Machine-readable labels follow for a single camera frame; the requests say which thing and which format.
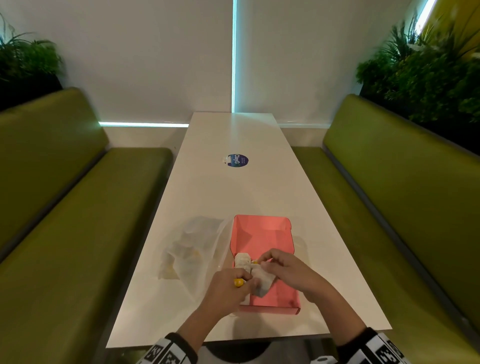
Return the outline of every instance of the box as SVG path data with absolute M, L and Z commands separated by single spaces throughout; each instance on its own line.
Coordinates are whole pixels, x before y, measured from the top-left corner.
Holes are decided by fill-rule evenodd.
M 252 259 L 277 248 L 293 254 L 292 225 L 288 218 L 276 216 L 237 215 L 233 220 L 230 250 L 248 253 Z M 251 295 L 250 305 L 241 305 L 241 311 L 297 315 L 300 300 L 297 290 L 277 279 L 265 297 Z

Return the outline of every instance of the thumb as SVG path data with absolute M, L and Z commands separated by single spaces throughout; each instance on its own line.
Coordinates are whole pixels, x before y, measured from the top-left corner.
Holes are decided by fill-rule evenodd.
M 273 262 L 262 262 L 260 265 L 262 266 L 262 269 L 265 272 L 274 274 L 280 279 L 282 279 L 283 271 L 285 267 L 282 267 L 280 264 L 273 263 Z
M 257 287 L 260 286 L 260 284 L 261 282 L 258 278 L 252 278 L 238 289 L 241 292 L 242 296 L 245 298 L 247 294 L 253 294 Z

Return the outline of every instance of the rectangular table top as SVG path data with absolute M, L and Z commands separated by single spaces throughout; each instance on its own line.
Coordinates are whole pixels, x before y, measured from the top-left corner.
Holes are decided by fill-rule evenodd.
M 248 164 L 229 167 L 231 154 Z M 271 114 L 194 113 L 107 347 L 153 345 L 196 308 L 180 281 L 158 279 L 167 236 L 187 220 L 235 215 L 290 219 L 295 255 L 325 277 L 364 322 L 391 329 L 374 295 Z M 317 307 L 300 294 L 298 315 L 239 313 L 206 341 L 328 335 Z

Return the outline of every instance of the forearm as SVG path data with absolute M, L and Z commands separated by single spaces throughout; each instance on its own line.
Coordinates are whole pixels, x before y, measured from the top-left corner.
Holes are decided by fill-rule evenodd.
M 207 335 L 214 328 L 217 321 L 211 313 L 198 308 L 187 318 L 177 333 L 198 353 Z
M 337 346 L 350 342 L 366 329 L 353 308 L 324 278 L 319 278 L 311 297 Z

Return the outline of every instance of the round blue sticker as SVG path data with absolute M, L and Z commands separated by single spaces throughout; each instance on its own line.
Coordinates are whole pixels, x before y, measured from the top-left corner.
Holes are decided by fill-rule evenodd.
M 248 158 L 242 154 L 230 154 L 225 163 L 230 167 L 243 167 L 248 164 Z

